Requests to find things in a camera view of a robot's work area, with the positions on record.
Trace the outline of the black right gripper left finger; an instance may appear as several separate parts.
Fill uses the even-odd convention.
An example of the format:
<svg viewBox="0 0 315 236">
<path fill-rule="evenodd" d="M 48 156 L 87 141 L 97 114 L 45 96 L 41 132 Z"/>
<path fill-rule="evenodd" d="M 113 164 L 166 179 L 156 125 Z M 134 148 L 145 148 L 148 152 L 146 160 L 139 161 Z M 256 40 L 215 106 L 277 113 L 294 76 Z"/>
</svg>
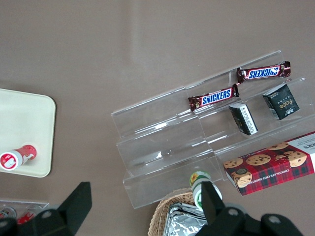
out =
<svg viewBox="0 0 315 236">
<path fill-rule="evenodd" d="M 91 184 L 81 182 L 57 209 L 46 209 L 20 225 L 18 235 L 74 236 L 91 208 Z"/>
</svg>

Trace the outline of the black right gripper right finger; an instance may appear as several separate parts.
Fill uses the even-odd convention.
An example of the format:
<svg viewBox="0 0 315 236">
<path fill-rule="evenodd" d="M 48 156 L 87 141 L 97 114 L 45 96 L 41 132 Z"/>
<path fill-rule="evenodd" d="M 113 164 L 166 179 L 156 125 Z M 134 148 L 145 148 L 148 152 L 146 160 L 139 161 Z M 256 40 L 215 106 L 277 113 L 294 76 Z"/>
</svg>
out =
<svg viewBox="0 0 315 236">
<path fill-rule="evenodd" d="M 210 182 L 201 184 L 202 209 L 207 225 L 202 236 L 253 236 L 246 230 L 246 214 L 235 206 L 226 206 Z"/>
</svg>

